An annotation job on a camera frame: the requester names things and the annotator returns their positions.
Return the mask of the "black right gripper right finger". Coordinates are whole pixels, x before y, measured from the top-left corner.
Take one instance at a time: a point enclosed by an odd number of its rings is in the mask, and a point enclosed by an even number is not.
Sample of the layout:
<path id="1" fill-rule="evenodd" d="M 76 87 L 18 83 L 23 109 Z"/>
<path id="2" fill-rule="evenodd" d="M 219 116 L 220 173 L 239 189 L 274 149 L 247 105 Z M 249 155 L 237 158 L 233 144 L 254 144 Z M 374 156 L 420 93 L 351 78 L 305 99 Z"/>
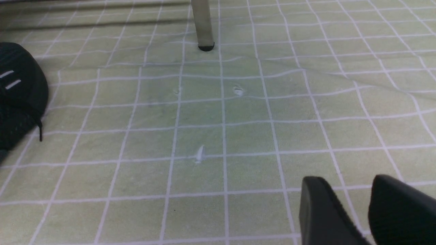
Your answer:
<path id="1" fill-rule="evenodd" d="M 386 174 L 372 183 L 369 225 L 377 245 L 434 245 L 436 200 Z"/>

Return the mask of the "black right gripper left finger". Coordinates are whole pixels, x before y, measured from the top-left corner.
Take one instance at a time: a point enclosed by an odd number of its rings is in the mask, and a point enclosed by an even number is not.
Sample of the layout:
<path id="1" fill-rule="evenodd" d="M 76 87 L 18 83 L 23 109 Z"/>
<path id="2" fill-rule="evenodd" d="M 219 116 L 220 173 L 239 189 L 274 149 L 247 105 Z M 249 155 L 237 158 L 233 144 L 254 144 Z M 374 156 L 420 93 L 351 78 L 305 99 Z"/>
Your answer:
<path id="1" fill-rule="evenodd" d="M 299 225 L 303 245 L 369 245 L 329 183 L 322 177 L 302 180 Z"/>

